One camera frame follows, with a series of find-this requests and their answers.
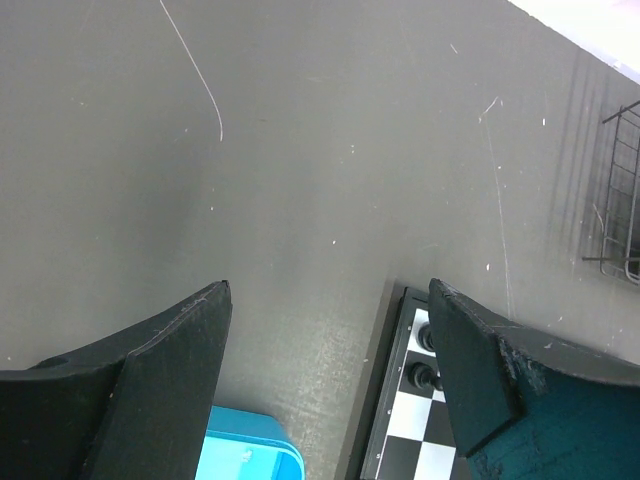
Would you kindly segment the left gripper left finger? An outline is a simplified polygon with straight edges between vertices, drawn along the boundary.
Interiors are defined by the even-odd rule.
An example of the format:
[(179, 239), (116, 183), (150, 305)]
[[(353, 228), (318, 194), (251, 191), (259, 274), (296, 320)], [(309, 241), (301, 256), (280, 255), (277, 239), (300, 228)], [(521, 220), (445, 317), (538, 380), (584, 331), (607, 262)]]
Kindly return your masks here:
[(212, 283), (167, 310), (1, 374), (5, 479), (191, 479), (232, 316)]

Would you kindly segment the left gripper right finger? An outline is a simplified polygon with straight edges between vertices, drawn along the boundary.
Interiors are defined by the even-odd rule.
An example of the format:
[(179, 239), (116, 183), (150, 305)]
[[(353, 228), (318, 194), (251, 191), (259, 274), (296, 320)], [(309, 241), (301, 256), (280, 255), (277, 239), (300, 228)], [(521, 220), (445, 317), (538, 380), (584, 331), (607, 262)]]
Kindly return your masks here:
[(638, 365), (513, 322), (436, 278), (428, 303), (472, 478), (638, 478)]

